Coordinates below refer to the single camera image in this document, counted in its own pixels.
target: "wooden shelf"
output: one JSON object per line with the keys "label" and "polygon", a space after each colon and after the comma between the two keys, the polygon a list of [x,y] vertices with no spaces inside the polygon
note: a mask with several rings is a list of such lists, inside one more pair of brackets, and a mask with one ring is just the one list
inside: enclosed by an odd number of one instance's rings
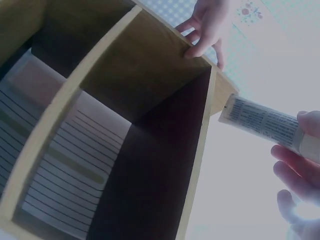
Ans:
{"label": "wooden shelf", "polygon": [[139,2],[38,4],[46,17],[32,53],[67,80],[16,159],[0,200],[0,228],[19,239],[75,239],[48,224],[37,231],[42,223],[21,206],[57,129],[85,91],[132,125],[84,236],[183,240],[210,115],[237,88],[206,58],[184,59],[190,44]]}

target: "patterned wallpaper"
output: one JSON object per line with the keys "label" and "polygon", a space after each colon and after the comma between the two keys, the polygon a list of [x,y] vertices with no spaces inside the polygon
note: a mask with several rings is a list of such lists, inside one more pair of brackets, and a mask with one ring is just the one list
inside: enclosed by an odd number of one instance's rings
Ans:
{"label": "patterned wallpaper", "polygon": [[[196,0],[141,1],[173,27],[191,16],[196,3]],[[319,28],[320,3],[303,0],[239,0],[237,4],[227,43],[224,71],[239,87],[241,94],[250,98],[255,91],[251,87],[254,79],[249,77],[253,70],[251,66],[257,66],[259,61],[262,64],[262,49],[283,49],[288,45],[288,39],[290,43],[302,46],[306,35],[312,36],[315,48],[318,47],[316,43],[320,41],[320,31],[314,29]],[[286,40],[278,43],[274,36],[279,34]],[[213,49],[205,54],[214,63],[217,62]]]}

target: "wooden board edge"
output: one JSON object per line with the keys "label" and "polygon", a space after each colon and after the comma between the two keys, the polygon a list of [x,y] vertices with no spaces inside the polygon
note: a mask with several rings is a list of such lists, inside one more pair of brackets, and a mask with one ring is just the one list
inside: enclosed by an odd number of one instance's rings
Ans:
{"label": "wooden board edge", "polygon": [[[145,4],[143,4],[142,2],[140,2],[139,0],[132,0],[134,3],[136,3],[138,6],[140,6],[143,10],[147,11],[150,15],[152,15],[155,19],[157,19],[159,22],[161,22],[166,28],[170,29],[178,38],[180,38],[181,40],[183,40],[185,43],[187,43],[190,47],[192,46],[192,44],[179,32],[177,31],[174,27],[172,27],[169,23],[167,23],[165,20],[163,20],[161,17],[159,17],[155,12],[153,12],[149,7],[147,7]],[[239,92],[238,87],[234,84],[234,82],[227,77],[227,75],[220,69],[217,67],[216,64],[214,64],[207,56],[202,55],[200,56],[200,58],[202,58],[203,60],[205,60],[208,64],[210,64],[212,66],[212,68],[215,68],[216,71],[222,75],[222,77],[228,81],[233,87],[234,89],[237,90],[237,92]]]}
{"label": "wooden board edge", "polygon": [[12,235],[17,240],[42,240],[42,238],[33,235],[14,222],[4,219],[3,217],[0,217],[0,229],[6,234]]}
{"label": "wooden board edge", "polygon": [[212,67],[211,74],[210,74],[210,82],[208,86],[208,92],[206,95],[206,101],[205,101],[205,106],[203,111],[199,141],[198,141],[196,152],[195,152],[192,172],[190,176],[190,182],[189,182],[188,190],[186,192],[184,206],[183,206],[181,219],[180,219],[175,240],[184,240],[186,237],[189,218],[190,218],[190,214],[191,214],[191,210],[192,210],[192,206],[193,206],[193,202],[196,194],[198,178],[200,175],[202,157],[205,150],[205,143],[206,143],[208,126],[209,126],[210,113],[211,113],[211,104],[214,98],[216,76],[217,76],[217,69]]}
{"label": "wooden board edge", "polygon": [[0,217],[11,221],[16,207],[25,191],[26,183],[37,164],[38,157],[46,146],[48,139],[60,119],[64,116],[78,92],[82,81],[86,78],[95,63],[104,54],[108,47],[125,30],[129,23],[141,12],[141,7],[135,6],[123,16],[91,49],[80,64],[72,72],[67,81],[54,96],[51,104],[42,114],[39,122],[33,129],[19,154],[10,177],[7,181],[0,202]]}

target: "wooden cabinet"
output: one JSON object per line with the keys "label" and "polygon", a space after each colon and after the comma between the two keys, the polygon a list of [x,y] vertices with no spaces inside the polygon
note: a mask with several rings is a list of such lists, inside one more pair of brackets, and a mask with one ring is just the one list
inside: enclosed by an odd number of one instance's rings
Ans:
{"label": "wooden cabinet", "polygon": [[[139,2],[11,2],[0,1],[0,13],[5,13],[0,26],[13,20],[13,27],[0,28],[0,36],[5,36],[0,39],[5,42],[0,45],[0,64],[33,36],[32,54],[66,81],[46,104],[9,174],[0,201],[0,228],[23,240],[183,240],[210,115],[221,111],[237,89],[205,57],[183,58],[189,44]],[[51,144],[73,106],[85,101],[80,92],[130,126],[112,166],[106,167],[110,168],[107,178],[92,177],[102,184],[101,193],[95,196],[87,227],[77,227],[77,234],[21,209],[44,156],[50,153],[59,159]],[[71,142],[81,148],[82,143],[77,143]],[[90,163],[85,154],[78,157]],[[72,168],[71,163],[64,164],[67,170]],[[91,178],[80,163],[72,164],[84,178]]]}

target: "glue tube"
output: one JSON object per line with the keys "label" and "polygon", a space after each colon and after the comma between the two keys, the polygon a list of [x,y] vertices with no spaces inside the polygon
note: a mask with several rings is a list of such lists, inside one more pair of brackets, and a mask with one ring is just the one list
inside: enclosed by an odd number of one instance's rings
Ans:
{"label": "glue tube", "polygon": [[320,163],[320,139],[303,132],[297,118],[232,94],[219,122],[282,145],[315,163]]}

